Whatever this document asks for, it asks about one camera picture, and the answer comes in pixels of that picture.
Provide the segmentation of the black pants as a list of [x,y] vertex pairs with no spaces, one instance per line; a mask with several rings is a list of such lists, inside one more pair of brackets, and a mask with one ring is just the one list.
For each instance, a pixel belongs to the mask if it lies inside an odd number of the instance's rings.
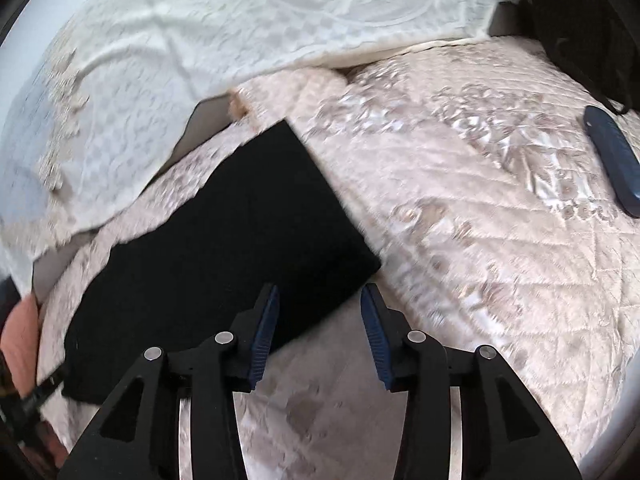
[[265,284],[280,295],[280,348],[380,265],[303,143],[278,122],[164,224],[112,249],[65,335],[64,396],[101,404],[144,350],[198,346],[253,307]]

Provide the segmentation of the salmon pink pillow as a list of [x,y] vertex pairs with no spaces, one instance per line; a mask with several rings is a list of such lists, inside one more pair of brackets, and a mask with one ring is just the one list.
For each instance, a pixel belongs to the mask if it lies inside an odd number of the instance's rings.
[[[1,351],[22,398],[36,386],[38,344],[38,306],[35,296],[29,294],[11,310],[1,332]],[[68,456],[66,447],[47,420],[37,425],[36,435],[42,448],[24,446],[23,452],[42,474],[57,474]]]

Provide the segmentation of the pink quilted floral bedspread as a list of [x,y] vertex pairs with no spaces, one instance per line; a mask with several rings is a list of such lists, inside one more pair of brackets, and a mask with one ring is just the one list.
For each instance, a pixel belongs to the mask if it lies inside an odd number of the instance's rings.
[[639,440],[639,223],[582,128],[589,102],[524,38],[247,81],[235,123],[73,258],[43,307],[37,373],[62,361],[116,250],[167,226],[237,148],[288,118],[380,256],[387,301],[447,346],[497,347],[582,475],[612,479]]

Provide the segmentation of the dark blue remote control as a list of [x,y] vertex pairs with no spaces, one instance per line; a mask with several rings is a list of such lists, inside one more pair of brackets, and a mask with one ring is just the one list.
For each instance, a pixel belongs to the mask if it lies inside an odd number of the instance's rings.
[[614,119],[599,107],[584,110],[587,136],[596,148],[620,206],[631,217],[640,216],[639,161]]

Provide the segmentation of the grey upholstered headboard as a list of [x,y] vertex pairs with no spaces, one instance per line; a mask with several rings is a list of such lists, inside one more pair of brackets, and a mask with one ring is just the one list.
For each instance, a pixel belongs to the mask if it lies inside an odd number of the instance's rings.
[[[492,14],[488,35],[514,36],[521,32],[518,24],[518,10],[514,3],[500,2]],[[157,180],[187,154],[199,148],[212,136],[229,127],[232,119],[229,112],[230,96],[215,96],[198,103],[194,108],[186,130],[171,153],[168,161],[151,182]],[[75,234],[66,244],[49,249],[34,265],[34,294],[38,304],[47,300],[52,289],[66,268],[73,261],[78,250],[91,242],[100,228],[88,229]]]

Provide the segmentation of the white lace headboard cover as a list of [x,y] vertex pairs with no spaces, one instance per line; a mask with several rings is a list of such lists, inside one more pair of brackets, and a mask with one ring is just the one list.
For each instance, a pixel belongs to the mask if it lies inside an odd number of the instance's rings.
[[199,102],[291,66],[484,39],[506,0],[61,0],[1,50],[1,272],[102,226],[156,176]]

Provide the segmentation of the black bag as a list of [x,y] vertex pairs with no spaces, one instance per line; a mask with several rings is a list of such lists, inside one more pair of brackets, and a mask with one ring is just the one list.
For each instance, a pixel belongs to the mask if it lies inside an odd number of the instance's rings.
[[639,108],[639,0],[524,0],[548,58],[610,112]]

